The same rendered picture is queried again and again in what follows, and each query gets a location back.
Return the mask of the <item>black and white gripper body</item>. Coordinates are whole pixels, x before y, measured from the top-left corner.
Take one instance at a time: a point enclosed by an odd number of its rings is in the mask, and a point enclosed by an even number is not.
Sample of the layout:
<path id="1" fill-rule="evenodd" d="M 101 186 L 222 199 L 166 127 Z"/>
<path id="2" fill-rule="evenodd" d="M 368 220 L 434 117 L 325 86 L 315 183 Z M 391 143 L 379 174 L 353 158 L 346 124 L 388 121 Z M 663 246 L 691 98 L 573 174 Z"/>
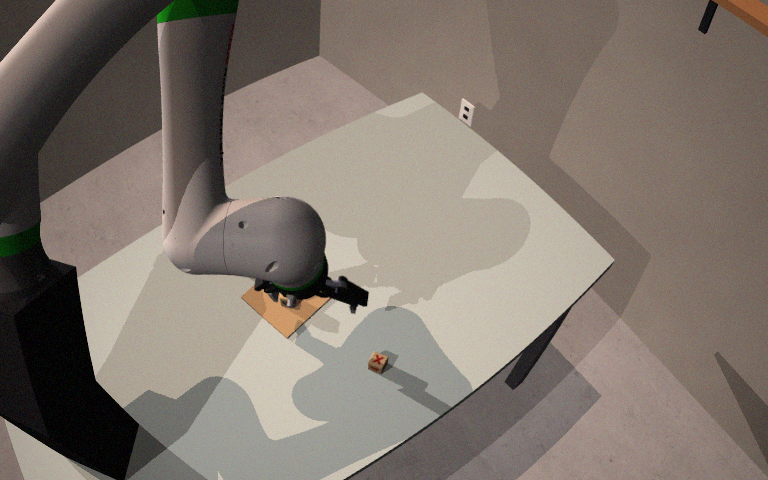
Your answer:
<path id="1" fill-rule="evenodd" d="M 326 279 L 326 280 L 330 280 L 328 276 L 327 276 L 327 279 Z M 320 291 L 320 292 L 321 292 L 321 291 L 325 291 L 325 290 L 328 290 L 328 288 L 329 288 L 329 286 L 328 286 L 328 285 L 326 285 L 326 284 L 324 284 L 324 285 L 323 285 L 323 287 L 322 287 L 322 288 L 321 288 L 319 291 Z M 316 295 L 316 294 L 315 294 L 315 295 Z M 313 295 L 313 296 L 315 296 L 315 295 Z M 311 296 L 311 297 L 313 297 L 313 296 Z M 308 297 L 308 298 L 305 298 L 305 299 L 309 299 L 309 298 L 311 298 L 311 297 Z"/>

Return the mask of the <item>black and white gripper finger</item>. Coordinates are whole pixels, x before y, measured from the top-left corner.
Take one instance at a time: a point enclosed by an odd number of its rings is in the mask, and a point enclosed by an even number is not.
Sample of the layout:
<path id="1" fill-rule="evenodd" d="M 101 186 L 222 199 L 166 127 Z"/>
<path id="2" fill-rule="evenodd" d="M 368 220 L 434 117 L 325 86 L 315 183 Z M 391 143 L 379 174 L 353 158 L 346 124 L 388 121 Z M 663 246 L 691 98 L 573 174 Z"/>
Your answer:
<path id="1" fill-rule="evenodd" d="M 331 278 L 330 280 L 326 280 L 325 284 L 329 286 L 328 290 L 319 292 L 317 296 L 321 298 L 329 297 L 349 304 L 351 314 L 356 313 L 355 310 L 358 307 L 358 304 L 363 307 L 367 306 L 369 296 L 368 291 L 348 281 L 344 276 L 339 276 L 337 280 L 338 281 L 332 280 Z"/>
<path id="2" fill-rule="evenodd" d="M 272 283 L 270 281 L 255 279 L 254 290 L 261 291 L 262 289 L 274 302 L 278 302 L 279 292 L 273 287 Z"/>

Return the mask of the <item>tan square mat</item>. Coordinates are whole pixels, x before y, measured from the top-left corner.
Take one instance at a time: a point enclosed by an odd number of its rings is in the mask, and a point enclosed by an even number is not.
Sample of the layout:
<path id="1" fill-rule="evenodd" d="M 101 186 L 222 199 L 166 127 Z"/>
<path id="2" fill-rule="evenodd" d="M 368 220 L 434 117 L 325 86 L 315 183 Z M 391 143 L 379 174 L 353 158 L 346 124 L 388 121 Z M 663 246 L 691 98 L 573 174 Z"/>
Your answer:
<path id="1" fill-rule="evenodd" d="M 279 297 L 278 303 L 275 303 L 263 289 L 255 291 L 253 286 L 241 298 L 286 338 L 331 299 L 313 296 L 296 300 L 295 308 L 289 308 L 281 306 Z"/>

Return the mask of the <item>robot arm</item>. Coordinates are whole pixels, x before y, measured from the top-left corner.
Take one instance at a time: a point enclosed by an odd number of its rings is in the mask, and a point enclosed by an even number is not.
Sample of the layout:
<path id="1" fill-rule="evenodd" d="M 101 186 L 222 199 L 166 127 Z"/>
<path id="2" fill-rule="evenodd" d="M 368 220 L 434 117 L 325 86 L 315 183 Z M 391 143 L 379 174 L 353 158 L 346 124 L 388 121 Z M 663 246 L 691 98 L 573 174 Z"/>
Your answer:
<path id="1" fill-rule="evenodd" d="M 0 62 L 0 301 L 29 296 L 52 276 L 40 238 L 39 151 L 156 15 L 169 260 L 188 274 L 270 281 L 290 308 L 323 287 L 326 233 L 314 208 L 225 192 L 223 107 L 238 2 L 56 0 Z"/>

